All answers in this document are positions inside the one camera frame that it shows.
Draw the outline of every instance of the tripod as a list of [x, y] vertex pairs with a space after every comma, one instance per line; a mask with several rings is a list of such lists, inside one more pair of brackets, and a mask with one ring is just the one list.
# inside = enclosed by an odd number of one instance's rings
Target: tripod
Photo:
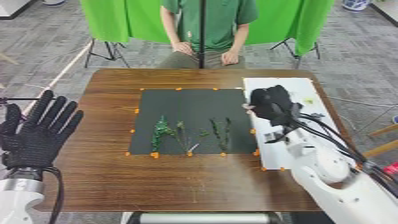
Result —
[[100, 54], [97, 54], [93, 52], [95, 45], [97, 45], [97, 38], [93, 38], [93, 41], [91, 41], [91, 49], [90, 49], [90, 54], [88, 54], [88, 59], [86, 59], [86, 65], [84, 65], [84, 67], [86, 68], [90, 67], [91, 56], [97, 56], [97, 57], [102, 57], [104, 59], [107, 59], [109, 61], [116, 61], [118, 59], [122, 59], [127, 67], [130, 68], [127, 59], [125, 59], [123, 54], [122, 54], [122, 51], [118, 49], [120, 46], [123, 48], [127, 48], [125, 45], [122, 43], [111, 43], [109, 41], [106, 41], [106, 47], [107, 47], [107, 51], [109, 51], [109, 56], [104, 56], [104, 55], [100, 55]]
[[[287, 46], [289, 48], [289, 51], [290, 51], [290, 54], [292, 54], [292, 57], [297, 59], [297, 65], [296, 65], [296, 69], [301, 68], [301, 63], [303, 63], [303, 56], [296, 54], [296, 51], [289, 45], [289, 40], [292, 38], [285, 39], [285, 41], [271, 48], [271, 50], [274, 50], [281, 45]], [[317, 57], [319, 57], [319, 60], [321, 60], [321, 46], [319, 46], [319, 42], [315, 42], [315, 48], [312, 49], [312, 51], [317, 51]]]

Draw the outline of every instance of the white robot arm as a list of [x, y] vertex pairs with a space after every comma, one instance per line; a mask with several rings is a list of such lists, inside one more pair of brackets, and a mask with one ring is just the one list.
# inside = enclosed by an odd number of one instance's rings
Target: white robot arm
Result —
[[43, 202], [43, 182], [33, 179], [0, 180], [0, 224], [33, 224], [31, 208]]
[[353, 171], [345, 156], [303, 129], [287, 139], [294, 178], [337, 224], [395, 224], [398, 200], [370, 175]]

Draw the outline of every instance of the white panel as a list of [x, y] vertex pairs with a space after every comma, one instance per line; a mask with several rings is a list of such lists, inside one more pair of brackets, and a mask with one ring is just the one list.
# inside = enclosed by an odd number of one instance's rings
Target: white panel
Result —
[[398, 22], [398, 1], [397, 0], [388, 0], [386, 2], [376, 1], [374, 4]]
[[[292, 101], [305, 105], [303, 113], [322, 114], [326, 116], [322, 118], [324, 123], [338, 131], [338, 127], [337, 127], [331, 114], [328, 112], [328, 108], [317, 93], [312, 79], [308, 78], [246, 78], [244, 83], [246, 83], [248, 102], [251, 99], [251, 92], [255, 89], [271, 88], [276, 85], [281, 85], [290, 92]], [[271, 135], [274, 132], [280, 132], [283, 130], [283, 127], [281, 126], [273, 127], [269, 120], [260, 119], [257, 115], [251, 115], [251, 119], [253, 119], [253, 126], [257, 129], [257, 139], [258, 139], [258, 145], [260, 145], [264, 167], [271, 170], [278, 170], [281, 169], [281, 167], [290, 169], [294, 157], [289, 153], [285, 143], [280, 142], [276, 144], [265, 144], [267, 142], [265, 135]], [[319, 126], [315, 122], [310, 122], [308, 125], [315, 130], [326, 133], [324, 128]], [[337, 148], [335, 144], [328, 140], [324, 140], [322, 143], [333, 149]]]
[[11, 16], [31, 0], [0, 0], [0, 16]]

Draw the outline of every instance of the green screen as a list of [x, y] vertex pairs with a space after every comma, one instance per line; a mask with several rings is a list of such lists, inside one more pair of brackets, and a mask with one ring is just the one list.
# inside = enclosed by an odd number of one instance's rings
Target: green screen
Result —
[[[260, 18], [251, 24], [248, 44], [297, 39], [296, 52], [315, 46], [335, 0], [258, 0]], [[162, 0], [82, 0], [93, 37], [111, 42], [139, 38], [170, 42], [161, 20]]]

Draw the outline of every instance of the robotic hand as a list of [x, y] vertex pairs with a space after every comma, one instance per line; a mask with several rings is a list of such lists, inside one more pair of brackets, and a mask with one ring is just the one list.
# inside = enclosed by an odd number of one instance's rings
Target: robotic hand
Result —
[[61, 177], [54, 160], [77, 130], [84, 112], [75, 113], [79, 104], [70, 102], [66, 105], [66, 97], [58, 97], [54, 104], [52, 101], [54, 92], [49, 90], [24, 124], [20, 107], [15, 104], [8, 106], [6, 122], [0, 125], [0, 146], [6, 151], [3, 163], [10, 169], [6, 179], [0, 180], [0, 224], [33, 223], [27, 209], [45, 199], [43, 171], [54, 172]]
[[[344, 139], [331, 127], [301, 113], [303, 105], [292, 102], [283, 86], [255, 90], [251, 104], [244, 107], [260, 118], [271, 120], [273, 126], [285, 126], [283, 140], [296, 158], [292, 175], [337, 224], [397, 223], [397, 181], [369, 162], [356, 148], [349, 146], [349, 149], [305, 125], [299, 119], [313, 120]], [[324, 145], [321, 137], [337, 144], [337, 148]], [[356, 159], [363, 170], [351, 167], [347, 156]]]

